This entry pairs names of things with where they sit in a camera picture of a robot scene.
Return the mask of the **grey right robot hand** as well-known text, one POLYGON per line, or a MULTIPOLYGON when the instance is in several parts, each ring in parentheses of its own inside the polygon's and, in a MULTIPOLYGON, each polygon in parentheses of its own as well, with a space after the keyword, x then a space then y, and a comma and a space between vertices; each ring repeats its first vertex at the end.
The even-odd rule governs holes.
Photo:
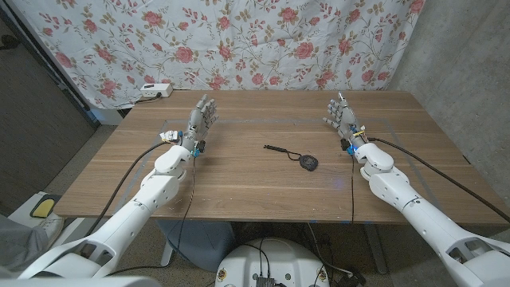
POLYGON ((330 100, 328 114, 323 121, 333 127, 340 139, 346 140, 354 149, 363 146, 366 142, 365 127, 358 121, 347 99, 338 92, 337 100, 330 100))

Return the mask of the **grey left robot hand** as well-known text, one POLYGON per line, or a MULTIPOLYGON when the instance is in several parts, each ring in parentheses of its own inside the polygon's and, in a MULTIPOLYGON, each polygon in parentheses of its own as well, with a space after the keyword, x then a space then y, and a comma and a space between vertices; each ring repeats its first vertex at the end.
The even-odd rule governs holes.
POLYGON ((191 151, 206 138, 208 131, 218 118, 216 109, 215 99, 204 94, 191 110, 186 130, 183 133, 181 143, 183 147, 191 151))

